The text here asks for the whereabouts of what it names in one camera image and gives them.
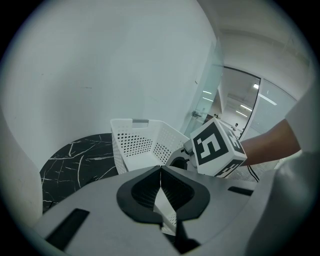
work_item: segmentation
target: black and white marker pattern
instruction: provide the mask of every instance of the black and white marker pattern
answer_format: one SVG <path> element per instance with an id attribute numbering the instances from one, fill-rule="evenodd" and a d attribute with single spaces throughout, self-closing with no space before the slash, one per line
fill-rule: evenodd
<path id="1" fill-rule="evenodd" d="M 238 168 L 244 161 L 233 159 L 230 163 L 228 163 L 221 171 L 219 171 L 215 177 L 226 178 L 229 174 L 231 174 L 236 168 Z"/>
<path id="2" fill-rule="evenodd" d="M 226 136 L 230 140 L 231 145 L 233 146 L 234 150 L 241 153 L 241 154 L 244 154 L 245 152 L 244 152 L 239 140 L 237 139 L 234 131 L 231 130 L 230 128 L 228 128 L 227 126 L 225 126 L 224 124 L 221 124 L 221 126 L 224 129 Z"/>
<path id="3" fill-rule="evenodd" d="M 203 165 L 229 152 L 214 122 L 193 139 L 193 144 L 199 165 Z"/>

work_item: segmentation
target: glass door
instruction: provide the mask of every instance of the glass door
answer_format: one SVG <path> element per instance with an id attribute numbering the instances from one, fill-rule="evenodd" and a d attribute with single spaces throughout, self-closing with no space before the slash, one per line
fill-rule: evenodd
<path id="1" fill-rule="evenodd" d="M 220 41 L 216 42 L 215 49 L 211 49 L 206 67 L 200 79 L 199 89 L 202 90 L 195 109 L 190 113 L 191 120 L 184 135 L 190 138 L 190 133 L 202 126 L 214 102 L 223 71 L 223 54 Z"/>

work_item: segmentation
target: ceiling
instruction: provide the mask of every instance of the ceiling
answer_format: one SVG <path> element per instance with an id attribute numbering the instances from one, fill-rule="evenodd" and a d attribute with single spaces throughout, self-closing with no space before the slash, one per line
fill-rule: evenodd
<path id="1" fill-rule="evenodd" d="M 291 19 L 275 4 L 265 0 L 197 0 L 211 26 L 222 34 L 245 35 L 308 59 L 304 37 Z"/>

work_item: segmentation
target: basket handle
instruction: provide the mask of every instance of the basket handle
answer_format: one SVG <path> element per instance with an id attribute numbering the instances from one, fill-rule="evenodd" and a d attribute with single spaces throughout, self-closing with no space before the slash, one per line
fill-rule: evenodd
<path id="1" fill-rule="evenodd" d="M 146 128 L 149 125 L 148 119 L 132 119 L 132 128 Z"/>
<path id="2" fill-rule="evenodd" d="M 148 119 L 132 119 L 132 123 L 149 123 Z"/>

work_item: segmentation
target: black cable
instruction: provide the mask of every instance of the black cable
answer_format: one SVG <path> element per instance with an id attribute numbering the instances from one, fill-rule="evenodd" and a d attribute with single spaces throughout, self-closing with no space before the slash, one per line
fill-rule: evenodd
<path id="1" fill-rule="evenodd" d="M 249 168 L 250 168 L 251 172 L 254 174 L 254 176 L 258 179 L 258 181 L 260 181 L 258 175 L 254 172 L 254 170 L 252 169 L 251 165 L 249 165 Z"/>
<path id="2" fill-rule="evenodd" d="M 249 171 L 249 173 L 251 174 L 251 176 L 256 180 L 256 182 L 258 182 L 256 176 L 254 176 L 254 175 L 251 173 L 251 171 L 250 171 L 250 169 L 249 169 L 249 165 L 247 165 L 246 167 L 248 168 L 248 171 Z"/>

